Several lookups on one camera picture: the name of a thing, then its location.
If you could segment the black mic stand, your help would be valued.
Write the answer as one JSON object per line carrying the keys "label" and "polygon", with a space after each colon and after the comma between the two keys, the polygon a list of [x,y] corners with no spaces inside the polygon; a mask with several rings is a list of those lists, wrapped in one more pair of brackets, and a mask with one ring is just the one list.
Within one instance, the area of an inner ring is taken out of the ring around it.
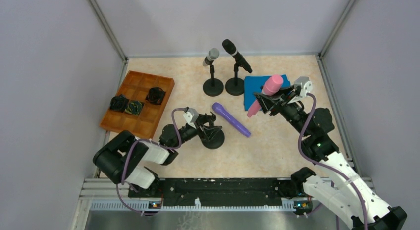
{"label": "black mic stand", "polygon": [[214,65],[210,65],[210,79],[206,80],[203,84],[203,91],[206,95],[215,97],[220,95],[224,90],[224,84],[220,79],[215,78]]}
{"label": "black mic stand", "polygon": [[244,80],[238,77],[239,67],[239,64],[234,64],[234,77],[230,78],[225,83],[227,93],[233,96],[244,94]]}
{"label": "black mic stand", "polygon": [[214,149],[220,148],[223,145],[224,141],[225,141],[225,135],[222,128],[222,133],[219,134],[214,140],[210,142],[202,142],[202,144],[206,148],[214,150]]}

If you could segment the pink microphone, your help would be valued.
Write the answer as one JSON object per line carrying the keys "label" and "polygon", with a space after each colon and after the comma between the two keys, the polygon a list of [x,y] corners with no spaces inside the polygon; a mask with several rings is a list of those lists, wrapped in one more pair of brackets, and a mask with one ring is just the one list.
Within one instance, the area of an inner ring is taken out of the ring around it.
{"label": "pink microphone", "polygon": [[250,93],[250,97],[253,98],[253,102],[250,104],[250,106],[247,109],[248,111],[247,117],[254,116],[261,109],[261,106],[258,100],[256,99],[255,94],[261,93],[265,95],[273,95],[280,90],[283,83],[284,83],[284,79],[282,75],[273,75],[265,81],[265,84],[263,85],[260,91],[257,91],[256,89],[254,89]]}

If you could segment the black microphone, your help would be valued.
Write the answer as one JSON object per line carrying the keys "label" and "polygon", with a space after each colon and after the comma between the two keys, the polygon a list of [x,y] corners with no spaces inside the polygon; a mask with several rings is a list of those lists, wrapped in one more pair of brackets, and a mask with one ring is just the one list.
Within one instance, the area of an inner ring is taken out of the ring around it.
{"label": "black microphone", "polygon": [[237,50],[236,46],[231,40],[229,39],[223,40],[222,46],[225,49],[225,51],[235,59],[235,62],[239,64],[240,67],[242,67],[248,73],[253,72],[249,63],[245,60],[243,55]]}

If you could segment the silver grey microphone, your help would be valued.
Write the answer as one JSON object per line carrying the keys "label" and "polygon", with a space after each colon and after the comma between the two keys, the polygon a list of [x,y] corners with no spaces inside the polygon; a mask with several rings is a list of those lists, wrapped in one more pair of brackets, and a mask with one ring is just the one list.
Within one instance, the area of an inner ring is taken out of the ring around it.
{"label": "silver grey microphone", "polygon": [[218,59],[220,56],[220,51],[217,48],[212,48],[209,50],[208,54],[204,58],[202,65],[204,67],[213,65],[213,62]]}

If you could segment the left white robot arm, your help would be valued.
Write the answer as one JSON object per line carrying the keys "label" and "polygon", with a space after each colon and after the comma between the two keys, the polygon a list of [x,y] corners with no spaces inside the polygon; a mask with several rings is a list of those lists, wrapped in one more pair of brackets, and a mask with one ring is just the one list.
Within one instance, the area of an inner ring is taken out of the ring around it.
{"label": "left white robot arm", "polygon": [[159,142],[136,138],[130,131],[122,131],[95,153],[94,165],[114,184],[128,183],[137,188],[150,189],[157,185],[159,177],[149,168],[141,167],[140,161],[167,166],[178,156],[177,149],[195,137],[210,150],[224,144],[225,135],[222,126],[214,124],[214,113],[196,114],[188,110],[183,117],[185,126],[178,129],[174,123],[166,125]]}

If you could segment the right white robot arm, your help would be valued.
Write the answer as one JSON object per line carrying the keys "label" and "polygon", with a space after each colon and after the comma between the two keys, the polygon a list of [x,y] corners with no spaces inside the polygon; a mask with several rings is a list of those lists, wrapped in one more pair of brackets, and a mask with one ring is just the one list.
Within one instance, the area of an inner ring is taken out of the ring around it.
{"label": "right white robot arm", "polygon": [[318,200],[352,230],[400,230],[407,219],[404,209],[381,199],[350,166],[322,125],[314,122],[318,110],[315,95],[307,94],[313,100],[309,113],[288,102],[293,95],[292,91],[279,95],[254,93],[265,114],[281,114],[298,131],[300,155],[324,168],[334,184],[324,183],[314,171],[304,167],[291,175],[298,191]]}

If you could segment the purple microphone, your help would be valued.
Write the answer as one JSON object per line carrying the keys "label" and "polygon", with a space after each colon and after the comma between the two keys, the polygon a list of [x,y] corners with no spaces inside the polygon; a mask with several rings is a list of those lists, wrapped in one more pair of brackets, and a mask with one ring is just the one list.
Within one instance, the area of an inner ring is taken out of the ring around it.
{"label": "purple microphone", "polygon": [[241,123],[239,122],[234,116],[232,116],[222,104],[215,102],[212,104],[212,109],[219,114],[222,118],[224,118],[231,126],[233,126],[237,131],[239,131],[242,135],[249,138],[251,136],[250,131]]}

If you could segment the blue folded cloth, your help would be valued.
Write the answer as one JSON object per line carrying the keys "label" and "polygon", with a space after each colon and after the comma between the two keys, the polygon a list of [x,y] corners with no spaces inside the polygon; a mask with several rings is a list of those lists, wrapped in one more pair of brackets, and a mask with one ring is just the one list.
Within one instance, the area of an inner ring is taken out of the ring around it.
{"label": "blue folded cloth", "polygon": [[254,93],[263,93],[266,95],[274,95],[281,88],[290,87],[290,81],[287,76],[273,75],[273,76],[247,76],[244,80],[244,108],[247,111],[247,116],[252,117],[260,109],[260,105],[256,100]]}

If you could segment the black bundle upper tray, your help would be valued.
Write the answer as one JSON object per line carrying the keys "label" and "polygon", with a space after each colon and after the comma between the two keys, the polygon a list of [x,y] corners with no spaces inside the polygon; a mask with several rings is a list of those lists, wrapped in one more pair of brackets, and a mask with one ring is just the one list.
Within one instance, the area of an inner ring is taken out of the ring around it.
{"label": "black bundle upper tray", "polygon": [[162,88],[153,87],[148,91],[145,99],[153,105],[161,105],[165,95],[166,92]]}

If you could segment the green black bundle in tray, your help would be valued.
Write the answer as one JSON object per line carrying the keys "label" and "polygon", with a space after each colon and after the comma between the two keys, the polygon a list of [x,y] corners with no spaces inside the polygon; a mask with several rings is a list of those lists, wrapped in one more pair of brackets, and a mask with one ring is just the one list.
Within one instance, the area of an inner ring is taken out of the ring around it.
{"label": "green black bundle in tray", "polygon": [[131,100],[128,102],[124,112],[130,115],[138,116],[141,113],[141,110],[144,106],[143,102]]}

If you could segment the brown wooden compartment tray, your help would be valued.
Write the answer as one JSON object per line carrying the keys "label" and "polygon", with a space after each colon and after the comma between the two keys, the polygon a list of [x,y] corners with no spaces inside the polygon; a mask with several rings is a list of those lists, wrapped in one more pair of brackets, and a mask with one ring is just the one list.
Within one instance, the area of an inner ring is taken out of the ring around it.
{"label": "brown wooden compartment tray", "polygon": [[[153,138],[174,85],[173,78],[129,71],[116,94],[143,103],[140,113],[132,115],[109,109],[104,115],[100,127],[115,133],[128,130],[140,138]],[[165,92],[161,105],[151,104],[146,100],[149,90],[155,87],[159,87]]]}

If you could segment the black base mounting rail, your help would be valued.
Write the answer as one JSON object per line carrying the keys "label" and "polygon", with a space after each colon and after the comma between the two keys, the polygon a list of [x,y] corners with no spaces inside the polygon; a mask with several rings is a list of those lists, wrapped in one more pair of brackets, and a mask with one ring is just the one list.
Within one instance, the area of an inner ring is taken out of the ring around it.
{"label": "black base mounting rail", "polygon": [[281,206],[283,199],[308,198],[290,178],[165,178],[148,189],[130,190],[129,198],[158,198],[165,207]]}

